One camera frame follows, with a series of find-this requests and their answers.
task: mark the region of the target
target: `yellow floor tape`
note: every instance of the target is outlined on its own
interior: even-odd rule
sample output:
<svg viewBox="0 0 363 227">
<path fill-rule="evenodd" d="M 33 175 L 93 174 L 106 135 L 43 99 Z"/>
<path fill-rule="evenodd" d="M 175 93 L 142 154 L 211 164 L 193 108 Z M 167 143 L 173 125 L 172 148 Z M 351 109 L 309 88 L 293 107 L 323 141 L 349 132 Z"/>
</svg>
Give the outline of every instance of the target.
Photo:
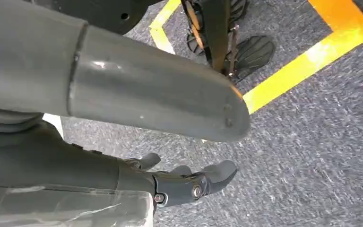
<svg viewBox="0 0 363 227">
<path fill-rule="evenodd" d="M 174 54 L 172 44 L 166 37 L 165 31 L 162 26 L 169 19 L 172 13 L 177 9 L 180 3 L 180 0 L 169 0 L 149 26 L 151 28 L 150 33 L 156 47 L 172 54 Z"/>
<path fill-rule="evenodd" d="M 309 0 L 333 33 L 243 95 L 252 114 L 363 43 L 363 14 L 351 0 Z"/>
</svg>

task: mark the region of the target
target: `screw hole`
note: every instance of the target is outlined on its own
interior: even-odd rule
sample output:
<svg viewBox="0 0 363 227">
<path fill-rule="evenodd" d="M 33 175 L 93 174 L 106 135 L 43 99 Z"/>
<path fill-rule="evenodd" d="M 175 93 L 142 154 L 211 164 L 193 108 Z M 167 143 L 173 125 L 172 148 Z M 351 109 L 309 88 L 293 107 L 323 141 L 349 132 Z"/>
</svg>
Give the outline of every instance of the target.
<svg viewBox="0 0 363 227">
<path fill-rule="evenodd" d="M 230 111 L 232 109 L 232 106 L 230 104 L 226 104 L 224 107 L 223 107 L 223 111 Z"/>
<path fill-rule="evenodd" d="M 127 14 L 127 13 L 122 13 L 122 14 L 121 14 L 121 16 L 120 16 L 120 18 L 121 18 L 122 20 L 128 20 L 128 19 L 130 18 L 130 16 L 129 16 L 129 14 Z"/>
<path fill-rule="evenodd" d="M 226 118 L 226 127 L 230 128 L 232 126 L 233 126 L 232 120 L 230 120 L 229 118 Z"/>
</svg>

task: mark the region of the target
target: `floor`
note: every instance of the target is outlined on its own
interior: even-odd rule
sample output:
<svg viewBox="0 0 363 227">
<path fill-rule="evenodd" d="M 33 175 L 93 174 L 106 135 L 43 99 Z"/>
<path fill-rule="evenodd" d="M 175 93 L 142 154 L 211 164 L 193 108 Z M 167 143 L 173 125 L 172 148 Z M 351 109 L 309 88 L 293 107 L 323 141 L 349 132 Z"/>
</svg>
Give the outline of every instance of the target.
<svg viewBox="0 0 363 227">
<path fill-rule="evenodd" d="M 363 12 L 363 0 L 355 2 Z M 126 36 L 155 46 L 148 26 L 164 4 L 151 6 Z M 240 38 L 270 35 L 277 50 L 239 84 L 243 94 L 331 33 L 307 0 L 252 0 L 247 11 Z M 205 63 L 186 47 L 180 7 L 163 28 L 177 55 Z M 198 170 L 224 159 L 238 164 L 222 193 L 158 209 L 155 226 L 363 226 L 363 44 L 256 111 L 240 142 L 203 142 L 76 118 L 62 118 L 62 124 L 65 140 L 86 149 L 122 158 L 158 153 L 163 161 L 156 170 Z"/>
</svg>

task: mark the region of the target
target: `robotic hand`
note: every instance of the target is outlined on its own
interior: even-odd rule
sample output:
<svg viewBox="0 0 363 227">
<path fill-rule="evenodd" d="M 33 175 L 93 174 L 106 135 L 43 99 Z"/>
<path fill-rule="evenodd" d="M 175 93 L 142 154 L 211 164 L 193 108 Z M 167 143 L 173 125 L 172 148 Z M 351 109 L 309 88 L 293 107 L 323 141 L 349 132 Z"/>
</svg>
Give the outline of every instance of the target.
<svg viewBox="0 0 363 227">
<path fill-rule="evenodd" d="M 125 159 L 135 171 L 146 171 L 160 162 L 160 157 L 150 153 L 142 159 Z M 152 176 L 155 182 L 155 206 L 168 207 L 194 202 L 203 196 L 214 194 L 224 189 L 237 173 L 236 165 L 229 160 L 217 165 L 210 165 L 197 173 L 192 173 L 188 166 L 178 166 L 170 172 L 144 172 Z"/>
</svg>

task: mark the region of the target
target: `gray metal pipe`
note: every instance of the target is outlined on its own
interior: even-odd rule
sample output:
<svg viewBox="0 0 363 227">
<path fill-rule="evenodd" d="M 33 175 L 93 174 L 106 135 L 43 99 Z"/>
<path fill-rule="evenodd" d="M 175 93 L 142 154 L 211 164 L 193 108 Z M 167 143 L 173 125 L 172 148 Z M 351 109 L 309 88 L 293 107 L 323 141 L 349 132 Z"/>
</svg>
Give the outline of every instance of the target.
<svg viewBox="0 0 363 227">
<path fill-rule="evenodd" d="M 0 109 L 215 141 L 249 128 L 241 94 L 214 70 L 13 0 L 0 0 Z"/>
</svg>

